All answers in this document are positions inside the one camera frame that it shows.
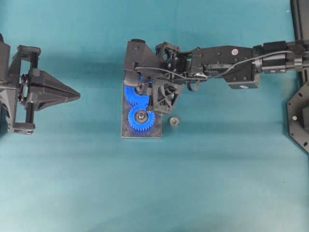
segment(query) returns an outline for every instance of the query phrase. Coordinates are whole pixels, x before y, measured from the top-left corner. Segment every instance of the circular hole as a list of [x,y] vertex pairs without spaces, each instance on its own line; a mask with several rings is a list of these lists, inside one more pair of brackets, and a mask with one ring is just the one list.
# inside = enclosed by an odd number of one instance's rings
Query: circular hole
[[163,60],[167,60],[169,58],[169,56],[165,53],[164,55],[163,55]]

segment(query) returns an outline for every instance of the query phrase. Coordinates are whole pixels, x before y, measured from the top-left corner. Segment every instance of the teal tabletop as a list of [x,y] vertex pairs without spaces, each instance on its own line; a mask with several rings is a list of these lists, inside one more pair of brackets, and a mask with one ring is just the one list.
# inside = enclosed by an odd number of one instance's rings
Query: teal tabletop
[[249,90],[210,80],[183,92],[162,139],[121,138],[129,40],[293,41],[289,0],[1,0],[0,32],[11,55],[40,47],[39,68],[81,94],[36,113],[31,136],[2,124],[1,232],[309,231],[308,155],[286,120],[294,72]]

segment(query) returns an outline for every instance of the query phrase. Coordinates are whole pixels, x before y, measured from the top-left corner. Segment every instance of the bolt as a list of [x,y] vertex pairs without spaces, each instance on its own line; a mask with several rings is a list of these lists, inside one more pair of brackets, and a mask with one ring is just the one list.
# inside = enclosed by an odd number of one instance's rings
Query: bolt
[[238,49],[233,49],[232,50],[232,55],[236,56],[238,54],[238,52],[239,52]]
[[139,119],[144,119],[145,115],[144,114],[139,114]]

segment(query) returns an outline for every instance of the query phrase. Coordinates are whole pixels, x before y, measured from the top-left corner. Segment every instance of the plastic gear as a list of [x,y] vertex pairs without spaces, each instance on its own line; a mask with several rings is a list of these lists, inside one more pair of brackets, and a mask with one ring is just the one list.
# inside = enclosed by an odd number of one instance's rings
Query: plastic gear
[[125,86],[125,95],[127,101],[132,105],[148,105],[149,96],[137,94],[134,87]]
[[139,110],[146,111],[147,110],[147,106],[137,105],[137,106],[132,107],[132,109],[130,110],[127,118],[128,118],[130,126],[134,130],[136,130],[136,131],[146,131],[146,130],[148,130],[149,128],[151,128],[153,126],[154,121],[155,121],[155,118],[154,118],[155,114],[153,112],[147,112],[148,120],[145,123],[139,123],[135,119],[135,114]]

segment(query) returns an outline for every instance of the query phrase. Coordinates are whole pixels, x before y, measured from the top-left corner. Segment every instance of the black metal bracket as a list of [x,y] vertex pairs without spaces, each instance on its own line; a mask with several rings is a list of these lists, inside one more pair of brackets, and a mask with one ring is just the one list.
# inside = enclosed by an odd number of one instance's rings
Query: black metal bracket
[[[309,1],[291,0],[296,40],[309,39]],[[299,73],[300,90],[287,102],[290,136],[309,153],[309,81],[308,70]]]

